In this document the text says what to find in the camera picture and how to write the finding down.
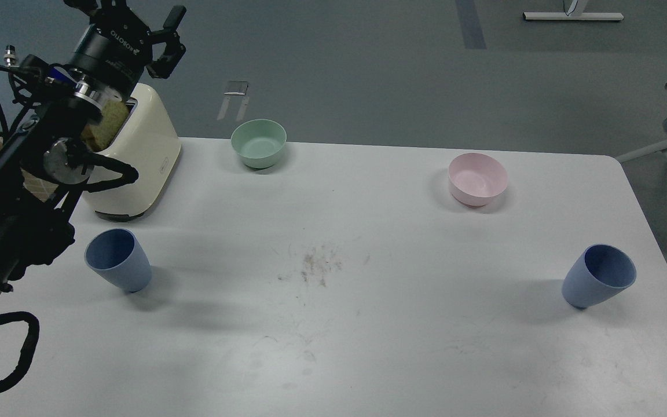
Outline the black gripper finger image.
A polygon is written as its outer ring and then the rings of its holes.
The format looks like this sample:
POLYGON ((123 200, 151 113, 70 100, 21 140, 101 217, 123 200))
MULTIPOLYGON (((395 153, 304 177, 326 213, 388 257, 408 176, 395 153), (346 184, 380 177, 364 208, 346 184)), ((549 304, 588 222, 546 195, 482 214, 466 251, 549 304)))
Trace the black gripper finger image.
POLYGON ((93 0, 64 0, 64 4, 69 8, 74 8, 82 13, 96 13, 104 8, 112 8, 114 1, 93 1, 93 0))
POLYGON ((185 55, 187 49, 180 40, 178 26, 180 26, 186 13, 187 8, 185 6, 172 7, 163 23, 162 29, 152 31, 148 35, 148 42, 151 46, 164 44, 162 54, 146 66, 146 71, 148 71, 151 78, 169 78, 185 55))

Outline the black Robotiq gripper body image left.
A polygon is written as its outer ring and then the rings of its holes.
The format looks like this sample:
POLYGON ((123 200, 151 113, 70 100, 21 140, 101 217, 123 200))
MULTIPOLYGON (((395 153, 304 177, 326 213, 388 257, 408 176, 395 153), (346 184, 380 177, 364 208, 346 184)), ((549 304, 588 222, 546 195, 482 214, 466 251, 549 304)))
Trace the black Robotiq gripper body image left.
POLYGON ((153 47, 163 42, 163 31, 151 31, 128 7, 79 7, 89 18, 67 68, 114 89, 132 89, 144 71, 162 78, 153 47))

